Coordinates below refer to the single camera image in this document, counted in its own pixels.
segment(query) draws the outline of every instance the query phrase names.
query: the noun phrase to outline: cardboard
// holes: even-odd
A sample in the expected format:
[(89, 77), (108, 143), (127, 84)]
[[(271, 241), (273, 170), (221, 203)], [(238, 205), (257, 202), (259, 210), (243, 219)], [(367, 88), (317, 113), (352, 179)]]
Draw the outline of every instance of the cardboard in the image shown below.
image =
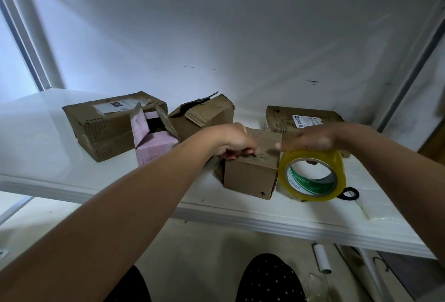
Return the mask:
[(180, 141), (205, 127), (233, 122), (235, 106), (223, 94), (211, 98), (215, 94), (184, 103), (168, 115)]
[(138, 103), (130, 114), (138, 166), (168, 153), (179, 142), (167, 114), (159, 106), (154, 107), (156, 111), (144, 112)]
[[(139, 91), (134, 94), (105, 98), (92, 102), (64, 106), (65, 112), (79, 144), (97, 162), (107, 160), (134, 148), (133, 133), (130, 124), (130, 110), (126, 110), (123, 100), (129, 103), (146, 104), (144, 111), (156, 111), (154, 105), (167, 113), (167, 103)], [(100, 109), (116, 108), (118, 112), (103, 113)]]
[(270, 200), (280, 163), (280, 152), (275, 149), (275, 143), (281, 141), (281, 134), (248, 127), (246, 129), (258, 140), (255, 155), (226, 160), (220, 164), (215, 174), (223, 178), (225, 188)]
[[(301, 131), (301, 128), (297, 127), (292, 115), (317, 117), (322, 120), (323, 124), (344, 122), (343, 118), (334, 111), (268, 106), (264, 124), (265, 129), (281, 133), (283, 140), (295, 137)], [(340, 153), (344, 158), (348, 158), (351, 155), (347, 151), (340, 151)]]

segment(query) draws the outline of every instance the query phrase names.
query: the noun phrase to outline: white cylinder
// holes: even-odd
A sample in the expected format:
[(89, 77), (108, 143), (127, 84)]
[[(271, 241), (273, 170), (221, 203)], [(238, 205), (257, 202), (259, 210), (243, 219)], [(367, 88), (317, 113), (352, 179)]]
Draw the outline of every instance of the white cylinder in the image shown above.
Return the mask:
[(327, 259), (326, 251), (323, 245), (314, 245), (315, 258), (317, 259), (318, 269), (322, 274), (332, 273), (331, 265)]

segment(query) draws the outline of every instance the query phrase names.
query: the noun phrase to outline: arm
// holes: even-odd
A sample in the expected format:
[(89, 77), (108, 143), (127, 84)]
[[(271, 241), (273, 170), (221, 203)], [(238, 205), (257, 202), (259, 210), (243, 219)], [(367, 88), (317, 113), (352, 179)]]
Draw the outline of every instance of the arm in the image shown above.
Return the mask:
[(436, 257), (445, 263), (445, 167), (399, 145), (370, 127), (336, 123), (306, 127), (277, 146), (352, 153), (385, 191)]
[(103, 301), (213, 155), (252, 153), (239, 123), (206, 128), (95, 195), (0, 272), (1, 301)]

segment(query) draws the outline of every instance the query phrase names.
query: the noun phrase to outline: pink box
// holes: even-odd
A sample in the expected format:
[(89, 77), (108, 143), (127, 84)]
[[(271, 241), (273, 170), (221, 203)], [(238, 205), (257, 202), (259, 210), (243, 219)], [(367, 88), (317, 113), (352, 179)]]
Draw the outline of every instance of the pink box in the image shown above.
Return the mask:
[(139, 103), (130, 114), (138, 166), (150, 163), (168, 153), (179, 140), (164, 110), (144, 112)]

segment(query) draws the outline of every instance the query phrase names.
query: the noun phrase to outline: packing tape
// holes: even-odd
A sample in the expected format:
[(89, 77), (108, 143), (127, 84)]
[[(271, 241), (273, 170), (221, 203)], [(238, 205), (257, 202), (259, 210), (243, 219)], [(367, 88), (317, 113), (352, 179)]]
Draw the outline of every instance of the packing tape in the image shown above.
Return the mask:
[[(301, 167), (299, 161), (323, 165), (330, 171), (320, 179), (307, 178), (297, 171)], [(307, 201), (328, 201), (343, 193), (346, 187), (343, 161), (338, 151), (291, 151), (283, 153), (278, 166), (278, 179), (293, 196)]]

